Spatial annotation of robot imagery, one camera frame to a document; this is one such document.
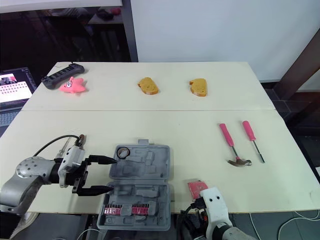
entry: pink screwdriver handle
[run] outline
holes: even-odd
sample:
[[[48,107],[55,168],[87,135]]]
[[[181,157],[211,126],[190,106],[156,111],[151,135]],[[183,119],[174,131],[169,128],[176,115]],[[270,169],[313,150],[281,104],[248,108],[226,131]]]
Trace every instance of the pink screwdriver handle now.
[[[245,130],[246,134],[247,134],[248,137],[249,137],[249,140],[250,140],[250,141],[256,140],[256,137],[255,137],[255,135],[254,135],[254,132],[252,131],[252,128],[251,128],[251,126],[250,126],[250,123],[249,123],[248,121],[243,121],[243,122],[242,122],[242,125],[243,125],[243,127],[244,127],[244,130]]]
[[[234,141],[232,140],[232,138],[231,138],[231,136],[230,136],[230,134],[228,132],[227,126],[224,123],[221,123],[221,124],[219,124],[219,127],[222,130],[222,133],[224,135],[224,138],[225,138],[226,142],[229,144],[230,147],[233,147],[234,146]]]

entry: white wall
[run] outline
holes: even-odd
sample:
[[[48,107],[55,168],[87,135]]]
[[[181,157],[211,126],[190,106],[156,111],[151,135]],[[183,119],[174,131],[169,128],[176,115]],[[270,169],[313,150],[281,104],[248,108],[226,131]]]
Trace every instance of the white wall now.
[[[316,71],[297,92],[320,92],[320,70]]]
[[[279,80],[320,27],[320,0],[131,0],[139,62],[245,61]]]

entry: wooden post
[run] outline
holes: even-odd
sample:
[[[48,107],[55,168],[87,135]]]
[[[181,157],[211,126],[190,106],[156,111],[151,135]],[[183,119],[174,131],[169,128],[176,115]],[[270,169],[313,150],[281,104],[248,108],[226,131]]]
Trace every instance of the wooden post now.
[[[288,100],[319,68],[320,29],[273,90],[280,100]]]

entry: toast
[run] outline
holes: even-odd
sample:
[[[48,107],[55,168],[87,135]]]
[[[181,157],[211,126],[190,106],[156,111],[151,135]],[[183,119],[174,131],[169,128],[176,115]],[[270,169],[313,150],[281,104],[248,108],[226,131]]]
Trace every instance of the toast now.
[[[204,78],[196,78],[189,82],[191,85],[191,92],[199,97],[207,95],[207,82]]]
[[[153,95],[159,92],[157,85],[150,77],[141,79],[138,86],[141,88],[142,92],[147,95]]]

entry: tool case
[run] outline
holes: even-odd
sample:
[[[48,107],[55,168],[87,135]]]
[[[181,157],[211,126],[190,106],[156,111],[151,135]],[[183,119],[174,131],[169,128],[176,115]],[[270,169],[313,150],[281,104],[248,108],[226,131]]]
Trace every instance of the tool case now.
[[[117,156],[128,148],[125,159]],[[118,145],[107,184],[113,190],[104,196],[97,226],[100,230],[167,231],[170,228],[170,148],[149,144]]]

